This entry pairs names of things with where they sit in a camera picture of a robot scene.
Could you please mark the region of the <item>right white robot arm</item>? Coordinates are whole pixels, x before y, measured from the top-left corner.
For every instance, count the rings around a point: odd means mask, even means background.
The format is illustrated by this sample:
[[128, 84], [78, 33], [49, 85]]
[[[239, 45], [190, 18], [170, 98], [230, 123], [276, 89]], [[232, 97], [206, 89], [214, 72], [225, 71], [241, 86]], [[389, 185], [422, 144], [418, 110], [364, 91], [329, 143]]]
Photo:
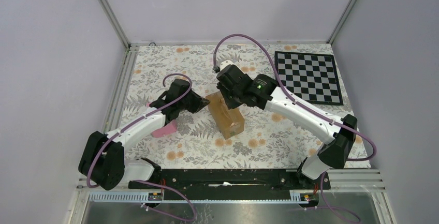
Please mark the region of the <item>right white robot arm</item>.
[[280, 114], [322, 142], [317, 153], [299, 166], [299, 186], [309, 189], [322, 173], [344, 168], [356, 139], [357, 119], [354, 116], [329, 114], [292, 92], [283, 91], [275, 79], [265, 74], [252, 79], [230, 61], [215, 66], [214, 70], [217, 72], [217, 88], [229, 109], [246, 105]]

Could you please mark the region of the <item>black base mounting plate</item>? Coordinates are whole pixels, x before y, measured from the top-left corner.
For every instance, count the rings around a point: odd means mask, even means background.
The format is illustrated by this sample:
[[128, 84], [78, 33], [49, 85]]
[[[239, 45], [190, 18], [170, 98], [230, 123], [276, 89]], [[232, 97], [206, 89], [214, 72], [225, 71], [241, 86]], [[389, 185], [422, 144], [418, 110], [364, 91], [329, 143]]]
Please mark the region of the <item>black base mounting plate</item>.
[[149, 181], [165, 185], [162, 192], [173, 192], [173, 188], [185, 196], [206, 198], [220, 193], [267, 196], [270, 191], [303, 190], [313, 193], [319, 186], [323, 186], [324, 190], [331, 188], [327, 175], [323, 181], [309, 180], [298, 176], [295, 169], [161, 169], [153, 173]]

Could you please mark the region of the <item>black white chessboard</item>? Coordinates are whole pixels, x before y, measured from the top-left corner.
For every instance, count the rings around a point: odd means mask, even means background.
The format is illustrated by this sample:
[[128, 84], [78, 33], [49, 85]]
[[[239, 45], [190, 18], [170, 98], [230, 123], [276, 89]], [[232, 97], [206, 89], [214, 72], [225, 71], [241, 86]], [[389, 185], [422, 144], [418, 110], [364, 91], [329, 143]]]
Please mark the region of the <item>black white chessboard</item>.
[[344, 104], [333, 55], [276, 51], [275, 66], [282, 84], [312, 104]]

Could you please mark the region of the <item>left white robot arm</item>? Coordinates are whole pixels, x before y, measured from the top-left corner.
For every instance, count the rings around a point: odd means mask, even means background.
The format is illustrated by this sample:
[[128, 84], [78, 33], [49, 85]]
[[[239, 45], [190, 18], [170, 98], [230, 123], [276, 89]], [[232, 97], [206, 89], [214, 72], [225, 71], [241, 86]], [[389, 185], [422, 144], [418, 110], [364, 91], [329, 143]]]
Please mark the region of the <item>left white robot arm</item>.
[[81, 156], [78, 171], [105, 190], [121, 182], [138, 181], [147, 188], [160, 183], [158, 165], [148, 159], [127, 160], [125, 153], [143, 138], [174, 121], [182, 111], [198, 113], [210, 101], [192, 90], [189, 81], [175, 79], [168, 90], [149, 103], [147, 110], [121, 128], [92, 133]]

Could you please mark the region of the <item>brown cardboard express box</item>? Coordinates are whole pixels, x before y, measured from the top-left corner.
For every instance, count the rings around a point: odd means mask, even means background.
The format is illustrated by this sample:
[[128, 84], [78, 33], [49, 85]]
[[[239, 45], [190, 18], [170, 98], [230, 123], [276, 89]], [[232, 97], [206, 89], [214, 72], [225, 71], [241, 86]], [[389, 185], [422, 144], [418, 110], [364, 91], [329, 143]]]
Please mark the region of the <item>brown cardboard express box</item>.
[[245, 120], [238, 108], [228, 109], [220, 92], [206, 96], [208, 109], [224, 139], [230, 139], [244, 131]]

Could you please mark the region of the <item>pink plastic bag package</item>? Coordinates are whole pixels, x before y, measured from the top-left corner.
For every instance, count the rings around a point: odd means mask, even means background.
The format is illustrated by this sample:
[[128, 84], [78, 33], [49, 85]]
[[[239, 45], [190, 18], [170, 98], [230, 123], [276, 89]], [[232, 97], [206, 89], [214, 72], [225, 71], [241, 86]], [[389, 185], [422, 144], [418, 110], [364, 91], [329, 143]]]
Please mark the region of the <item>pink plastic bag package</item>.
[[[145, 105], [147, 108], [147, 111], [149, 111], [149, 109], [151, 108], [150, 103], [151, 102], [147, 102]], [[153, 115], [148, 116], [145, 119], [148, 120], [148, 119], [153, 118], [153, 117], [158, 117], [158, 114], [159, 114], [159, 112], [154, 113]], [[165, 124], [163, 127], [152, 131], [151, 136], [154, 138], [162, 138], [162, 137], [165, 137], [167, 135], [170, 135], [170, 134], [173, 134], [176, 132], [177, 132], [177, 123], [176, 123], [176, 120], [172, 120], [170, 123]]]

